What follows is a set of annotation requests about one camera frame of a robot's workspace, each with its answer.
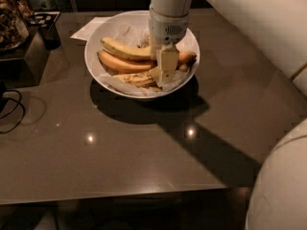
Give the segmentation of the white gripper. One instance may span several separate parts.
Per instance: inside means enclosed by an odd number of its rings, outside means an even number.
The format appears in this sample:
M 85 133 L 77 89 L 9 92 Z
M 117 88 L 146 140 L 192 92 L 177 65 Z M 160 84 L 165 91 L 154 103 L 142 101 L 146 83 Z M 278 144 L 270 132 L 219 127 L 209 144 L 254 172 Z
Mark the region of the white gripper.
M 174 44 L 185 37 L 188 22 L 188 14 L 175 17 L 162 14 L 153 7 L 149 9 L 150 55 L 152 60 L 157 59 L 158 79 L 162 83 L 170 82 L 175 75 L 179 50 Z

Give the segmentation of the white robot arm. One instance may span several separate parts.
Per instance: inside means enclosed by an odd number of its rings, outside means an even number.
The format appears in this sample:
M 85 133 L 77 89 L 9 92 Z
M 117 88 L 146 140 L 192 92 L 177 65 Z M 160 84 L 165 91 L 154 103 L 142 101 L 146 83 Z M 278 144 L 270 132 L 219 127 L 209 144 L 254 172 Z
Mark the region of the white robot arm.
M 306 73 L 307 0 L 206 0 L 291 79 Z M 153 54 L 186 35 L 192 0 L 151 0 Z M 250 197 L 245 230 L 307 230 L 307 135 L 304 121 L 274 146 Z

